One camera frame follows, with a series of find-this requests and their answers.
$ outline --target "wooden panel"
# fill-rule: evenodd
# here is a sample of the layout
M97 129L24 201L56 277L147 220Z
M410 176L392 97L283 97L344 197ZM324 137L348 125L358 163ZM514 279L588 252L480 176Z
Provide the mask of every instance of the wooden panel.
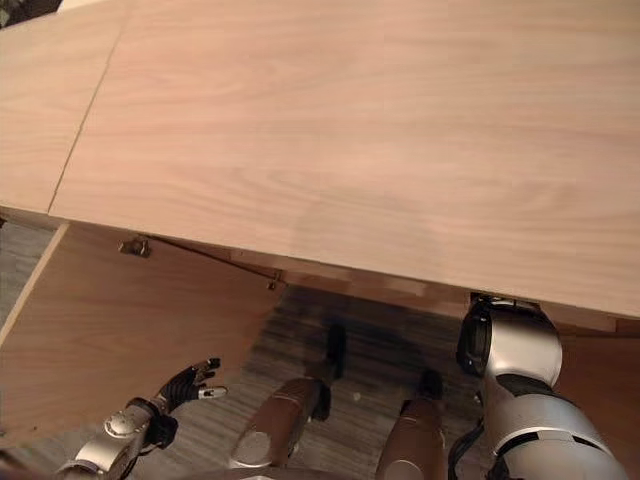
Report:
M638 18L138 0L52 213L640 315Z
M563 339L556 389L596 426L631 479L640 478L640 339Z
M102 420L181 368L222 357L237 372L279 291L264 278L130 234L71 225L56 234L0 333L1 445Z
M465 288L322 265L246 250L227 249L193 242L190 242L189 245L191 248L207 252L226 261L241 263L251 268L259 267L261 272L268 275L275 275L279 270L281 271L281 279L292 285L341 293L459 319L463 318L469 309L471 292ZM619 331L620 336L630 336L628 335L630 327L621 330L617 324L620 319L607 313L548 302L542 302L541 307L561 333L574 333L583 336L602 335L602 332L614 334ZM637 323L640 329L640 319L629 318L626 321L631 324Z
M127 4L112 0L0 32L0 205L49 209Z

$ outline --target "wire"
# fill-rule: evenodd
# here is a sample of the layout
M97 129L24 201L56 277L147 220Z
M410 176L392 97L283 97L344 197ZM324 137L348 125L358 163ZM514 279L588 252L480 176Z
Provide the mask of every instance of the wire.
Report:
M463 436L458 438L454 444L451 446L451 450L449 450L449 469L447 472L448 480L458 480L458 475L456 474L456 465L460 459L467 453L467 450L471 448L471 446L480 438L480 435L484 432L484 419L480 417L478 423L473 428L473 430L465 433Z

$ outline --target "floor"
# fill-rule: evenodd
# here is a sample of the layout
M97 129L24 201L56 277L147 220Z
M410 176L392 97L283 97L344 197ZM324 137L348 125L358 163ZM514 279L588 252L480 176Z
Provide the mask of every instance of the floor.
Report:
M12 224L0 230L0 322L50 236ZM461 373L454 360L457 320L290 288L268 319L244 371L227 385L230 394L178 410L180 429L174 444L141 459L130 478L173 479L223 467L235 438L261 402L282 382L301 375L305 362L320 358L332 318L339 319L349 334L345 376L334 385L331 417L307 426L290 465L373 478L385 439L424 365L444 378L447 446L473 426L480 415L473 400L477 381ZM32 469L53 472L96 428L38 440L9 453ZM459 465L460 478L483 478L490 462L481 439Z

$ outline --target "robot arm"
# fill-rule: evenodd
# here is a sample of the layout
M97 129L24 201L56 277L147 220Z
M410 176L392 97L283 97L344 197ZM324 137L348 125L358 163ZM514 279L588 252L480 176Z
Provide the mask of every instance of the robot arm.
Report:
M155 448L168 447L175 437L178 422L171 412L185 402L217 398L227 393L224 387L205 386L215 375L220 360L211 358L191 366L167 382L151 400L132 399L111 415L103 430L65 464L56 478L64 480L119 480L131 472L139 456Z
M496 459L487 478L627 479L593 424L553 391L562 346L539 306L477 296L456 358L465 372L482 378L484 419L471 438L484 427ZM459 457L451 457L450 479Z

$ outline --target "wooden cabinet door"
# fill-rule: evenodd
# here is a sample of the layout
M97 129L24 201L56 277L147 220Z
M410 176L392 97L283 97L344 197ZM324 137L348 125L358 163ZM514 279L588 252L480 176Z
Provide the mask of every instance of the wooden cabinet door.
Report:
M102 420L182 368L237 372L281 288L161 241L119 253L130 232L62 225L0 331L0 446Z

